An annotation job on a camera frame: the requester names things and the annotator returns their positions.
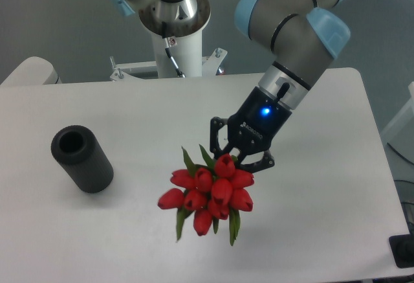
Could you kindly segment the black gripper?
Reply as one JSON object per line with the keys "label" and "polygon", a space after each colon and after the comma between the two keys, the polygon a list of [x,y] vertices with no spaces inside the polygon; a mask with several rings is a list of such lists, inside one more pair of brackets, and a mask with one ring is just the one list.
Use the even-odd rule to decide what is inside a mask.
{"label": "black gripper", "polygon": [[[213,117],[210,120],[210,152],[213,153],[213,158],[218,160],[222,155],[237,149],[237,169],[260,172],[274,167],[275,160],[269,148],[276,133],[292,114],[279,103],[289,88],[289,85],[281,86],[276,98],[271,98],[259,87],[255,87],[237,112],[228,119]],[[226,126],[228,142],[222,147],[219,144],[219,131]],[[245,157],[255,153],[261,153],[260,160],[241,163]]]}

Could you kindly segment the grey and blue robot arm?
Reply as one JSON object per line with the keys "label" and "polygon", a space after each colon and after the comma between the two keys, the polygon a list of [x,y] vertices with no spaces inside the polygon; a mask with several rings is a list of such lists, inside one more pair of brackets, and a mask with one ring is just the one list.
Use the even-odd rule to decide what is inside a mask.
{"label": "grey and blue robot arm", "polygon": [[[219,64],[202,58],[208,0],[111,0],[124,16],[137,14],[151,34],[159,78],[213,76]],[[240,0],[234,23],[276,58],[239,110],[210,122],[208,168],[237,150],[235,166],[250,173],[274,165],[272,139],[294,109],[337,59],[350,38],[331,13],[343,0]]]}

